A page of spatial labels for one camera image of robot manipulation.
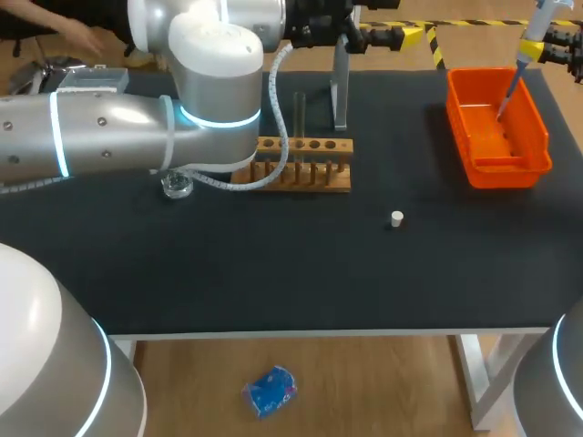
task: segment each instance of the white metal frame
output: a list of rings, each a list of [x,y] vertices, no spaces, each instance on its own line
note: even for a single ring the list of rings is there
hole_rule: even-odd
[[[314,338],[314,337],[380,337],[407,335],[455,335],[464,371],[465,387],[470,401],[470,416],[474,430],[495,429],[505,411],[514,371],[534,342],[547,328],[492,330],[276,330],[241,332],[195,332],[181,334],[115,335],[118,347],[133,360],[137,341],[207,340],[250,338]],[[485,358],[478,340],[479,334],[500,337]]]

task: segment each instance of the orange tray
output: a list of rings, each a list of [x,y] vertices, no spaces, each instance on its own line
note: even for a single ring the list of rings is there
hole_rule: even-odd
[[[514,68],[460,68],[447,74],[447,116],[470,184],[529,188],[553,163],[548,132],[520,79],[500,121],[496,114]]]

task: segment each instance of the test tube rack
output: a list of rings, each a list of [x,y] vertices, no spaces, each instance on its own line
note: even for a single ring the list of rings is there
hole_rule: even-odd
[[[247,184],[268,176],[281,156],[279,137],[259,137],[255,159],[231,176]],[[350,192],[353,141],[343,138],[290,138],[290,157],[280,176],[262,191]]]

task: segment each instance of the white cable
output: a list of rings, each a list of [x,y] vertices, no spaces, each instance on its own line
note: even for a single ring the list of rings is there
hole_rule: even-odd
[[[62,180],[67,180],[70,178],[47,178],[47,179],[39,179],[33,180],[32,182],[26,182],[20,185],[8,185],[6,187],[0,187],[0,195],[3,194],[13,194],[19,193],[21,191],[27,191],[29,189],[41,188],[46,187],[47,185],[54,184],[56,182],[61,182]]]
[[[266,178],[251,182],[250,184],[230,184],[228,182],[221,182],[219,180],[209,178],[208,176],[201,175],[199,172],[194,170],[179,170],[180,172],[190,176],[193,179],[196,179],[199,182],[211,185],[214,188],[227,189],[228,191],[249,191],[251,189],[263,188],[272,183],[281,174],[288,162],[288,155],[290,153],[290,139],[288,137],[288,131],[285,128],[285,121],[283,120],[283,114],[281,113],[280,102],[277,99],[276,79],[281,63],[292,52],[292,50],[292,44],[288,44],[286,47],[284,47],[275,57],[270,71],[268,91],[270,95],[271,109],[273,110],[275,123],[277,124],[277,128],[280,131],[281,137],[280,162],[277,167],[270,173],[270,175]]]

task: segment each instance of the blue plastic bag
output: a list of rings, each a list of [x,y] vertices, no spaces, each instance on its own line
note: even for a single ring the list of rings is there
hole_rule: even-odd
[[[269,373],[243,388],[243,395],[248,399],[260,419],[279,410],[295,396],[298,388],[292,374],[275,366]]]

